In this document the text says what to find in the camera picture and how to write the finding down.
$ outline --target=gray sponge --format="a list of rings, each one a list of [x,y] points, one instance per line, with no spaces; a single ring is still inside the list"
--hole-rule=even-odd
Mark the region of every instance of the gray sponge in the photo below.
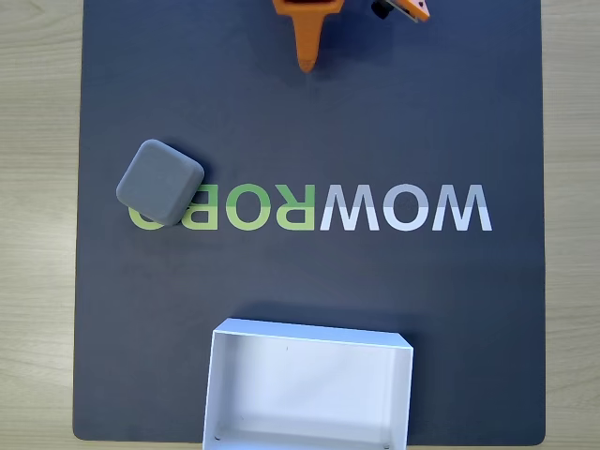
[[[198,162],[151,139],[129,164],[116,197],[155,222],[174,225],[186,213],[203,179],[204,169]]]

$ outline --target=green letter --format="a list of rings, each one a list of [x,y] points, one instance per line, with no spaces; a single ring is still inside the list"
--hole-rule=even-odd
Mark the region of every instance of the green letter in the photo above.
[[[315,185],[304,187],[304,202],[295,199],[288,185],[275,185],[285,203],[277,210],[277,223],[284,230],[312,232],[315,229]],[[290,222],[288,213],[293,210],[304,211],[304,222]]]
[[[131,218],[131,221],[142,230],[158,230],[159,228],[162,228],[162,225],[159,223],[143,218],[135,209],[129,208],[129,217]]]
[[[245,192],[256,194],[261,203],[261,212],[259,213],[259,216],[251,222],[245,222],[237,216],[237,199]],[[235,228],[244,230],[245,232],[251,232],[261,228],[261,226],[269,219],[269,215],[271,214],[271,200],[269,199],[269,194],[266,193],[266,190],[260,186],[240,185],[234,187],[227,196],[225,212],[227,213],[227,218]]]
[[[208,202],[190,203],[181,223],[190,230],[216,230],[218,228],[218,186],[200,185],[198,192],[208,192]],[[194,213],[205,211],[205,222],[196,222],[192,219]]]

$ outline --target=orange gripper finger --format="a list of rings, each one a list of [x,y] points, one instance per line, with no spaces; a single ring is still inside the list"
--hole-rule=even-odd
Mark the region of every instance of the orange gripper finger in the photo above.
[[[310,72],[319,55],[323,20],[339,13],[344,0],[273,0],[273,4],[277,14],[292,17],[298,65]]]

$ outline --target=open white box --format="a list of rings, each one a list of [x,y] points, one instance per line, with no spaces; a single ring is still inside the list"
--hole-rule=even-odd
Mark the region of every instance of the open white box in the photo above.
[[[205,450],[403,450],[401,335],[228,319],[213,333]]]

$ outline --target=dark gray mat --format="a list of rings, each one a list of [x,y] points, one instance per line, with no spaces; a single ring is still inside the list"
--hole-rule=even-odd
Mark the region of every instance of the dark gray mat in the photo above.
[[[415,348],[410,443],[543,439],[540,2],[428,5],[431,21],[415,25],[347,0],[305,75],[292,25],[269,0],[85,2],[77,436],[199,442],[211,331],[234,316],[403,334]],[[218,185],[216,231],[142,230],[116,200],[150,138],[206,168]],[[252,232],[225,208],[245,183],[271,203]],[[428,199],[410,232],[383,211],[402,184]],[[279,226],[276,185],[300,202],[315,185],[314,231]],[[330,185],[349,206],[369,185],[379,230],[363,207],[344,231],[336,206],[320,231]],[[492,231],[481,203],[468,231],[449,208],[433,231],[443,185],[454,186],[459,214],[481,185]],[[237,213],[254,220],[257,196],[243,194]],[[415,219],[414,196],[400,194],[392,213]]]

